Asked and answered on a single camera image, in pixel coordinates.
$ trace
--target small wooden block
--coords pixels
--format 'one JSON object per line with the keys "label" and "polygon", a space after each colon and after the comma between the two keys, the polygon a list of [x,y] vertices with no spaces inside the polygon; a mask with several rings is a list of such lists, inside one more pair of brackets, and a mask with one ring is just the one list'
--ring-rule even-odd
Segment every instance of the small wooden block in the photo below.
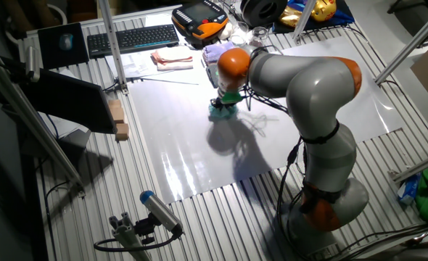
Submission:
{"label": "small wooden block", "polygon": [[126,141],[128,139],[128,124],[118,123],[115,127],[118,129],[118,132],[115,134],[115,138],[118,141]]}
{"label": "small wooden block", "polygon": [[110,108],[112,119],[115,123],[124,123],[124,109],[122,108]]}
{"label": "small wooden block", "polygon": [[110,108],[121,108],[122,104],[120,103],[120,100],[109,100],[107,105],[109,105]]}

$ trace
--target purple object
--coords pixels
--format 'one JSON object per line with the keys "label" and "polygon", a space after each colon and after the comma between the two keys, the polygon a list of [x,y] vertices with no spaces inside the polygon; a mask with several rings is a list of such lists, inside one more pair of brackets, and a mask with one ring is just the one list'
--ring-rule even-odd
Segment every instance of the purple object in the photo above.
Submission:
{"label": "purple object", "polygon": [[219,60],[219,57],[227,50],[235,48],[232,42],[222,44],[212,44],[202,49],[202,56],[206,63],[212,64]]}

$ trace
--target white table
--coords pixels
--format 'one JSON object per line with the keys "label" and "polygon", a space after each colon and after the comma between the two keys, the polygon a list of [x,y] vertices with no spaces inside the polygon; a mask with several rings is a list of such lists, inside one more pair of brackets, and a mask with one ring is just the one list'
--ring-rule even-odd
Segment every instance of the white table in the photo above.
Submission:
{"label": "white table", "polygon": [[[172,8],[119,15],[114,21],[118,30],[140,28],[147,15],[170,12]],[[85,39],[88,35],[106,33],[102,20],[82,22],[82,27]],[[357,24],[351,28],[360,30]],[[337,36],[350,40],[373,77],[384,68],[384,62],[370,43],[351,30],[323,30],[305,36],[300,44]],[[294,46],[290,34],[271,35],[266,44],[275,44],[280,49]],[[23,50],[28,46],[40,48],[35,31],[20,41],[21,60],[24,60]],[[93,59],[88,64],[69,66],[69,69],[78,78],[103,88],[112,84],[104,59]],[[358,145],[352,176],[366,186],[370,202],[356,220],[335,232],[344,245],[373,232],[391,231],[421,222],[415,207],[402,209],[399,205],[395,194],[397,188],[387,173],[389,170],[402,172],[406,166],[428,158],[428,132],[398,87],[384,83],[382,88],[405,120],[406,127]],[[139,195],[148,189],[159,191],[132,102],[119,91],[111,95],[122,101],[131,135],[128,141],[116,142],[113,135],[92,133],[78,166],[86,196],[78,197],[72,188],[70,194],[59,189],[49,197],[58,260],[131,260],[126,253],[97,252],[93,243],[112,238],[108,223],[110,216],[120,217],[122,212],[128,212],[133,221],[146,218],[148,212],[139,202]],[[65,180],[53,163],[46,162],[42,168],[47,191]],[[43,194],[40,172],[37,177],[38,192]],[[294,254],[283,236],[279,233],[274,236],[271,228],[280,178],[281,171],[275,170],[170,204],[184,224],[186,235],[169,246],[149,251],[153,260],[290,260]],[[292,195],[297,193],[301,180],[301,174],[293,167],[287,180],[290,189],[286,190],[285,201],[290,200],[290,192]],[[43,201],[41,205],[49,257],[53,260]],[[164,228],[157,229],[157,242],[168,237]]]}

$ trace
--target orange device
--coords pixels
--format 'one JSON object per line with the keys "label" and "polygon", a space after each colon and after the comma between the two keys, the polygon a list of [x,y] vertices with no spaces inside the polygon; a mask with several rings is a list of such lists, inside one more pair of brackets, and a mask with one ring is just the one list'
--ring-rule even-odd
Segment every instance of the orange device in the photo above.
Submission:
{"label": "orange device", "polygon": [[183,5],[172,11],[172,22],[177,30],[183,36],[195,37],[202,41],[216,37],[228,21],[227,14],[208,0]]}

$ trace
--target metal rod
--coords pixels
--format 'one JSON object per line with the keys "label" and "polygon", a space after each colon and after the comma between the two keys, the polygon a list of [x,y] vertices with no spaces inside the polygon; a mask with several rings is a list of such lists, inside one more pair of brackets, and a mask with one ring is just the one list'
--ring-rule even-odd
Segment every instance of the metal rod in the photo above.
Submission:
{"label": "metal rod", "polygon": [[428,22],[422,29],[412,38],[412,40],[404,46],[403,50],[393,58],[393,60],[383,69],[383,71],[375,78],[375,83],[379,85],[388,75],[390,75],[404,59],[428,36]]}
{"label": "metal rod", "polygon": [[33,135],[43,145],[49,156],[65,171],[66,176],[78,185],[83,186],[82,179],[70,163],[66,154],[54,140],[52,134],[46,129],[37,111],[28,101],[22,89],[9,79],[7,71],[0,67],[0,92],[19,114],[22,121],[32,131]]}
{"label": "metal rod", "polygon": [[122,59],[120,58],[118,37],[115,35],[116,29],[114,23],[112,22],[111,9],[108,0],[99,0],[99,8],[101,8],[101,13],[103,15],[107,38],[110,40],[112,57],[114,58],[115,68],[118,72],[119,85],[122,88],[122,92],[124,94],[128,94],[124,66],[122,64]]}
{"label": "metal rod", "polygon": [[415,175],[427,168],[428,168],[428,158],[420,162],[419,164],[416,164],[413,167],[410,167],[407,171],[396,175],[395,177],[393,177],[393,181],[395,183],[400,183],[401,181],[404,181],[405,179],[411,177],[412,175]]}
{"label": "metal rod", "polygon": [[317,0],[308,0],[304,6],[303,13],[301,14],[298,24],[296,25],[295,31],[293,32],[292,39],[296,40],[300,37],[301,33],[304,30],[304,27],[308,23],[310,14],[313,12],[314,6],[316,5]]}

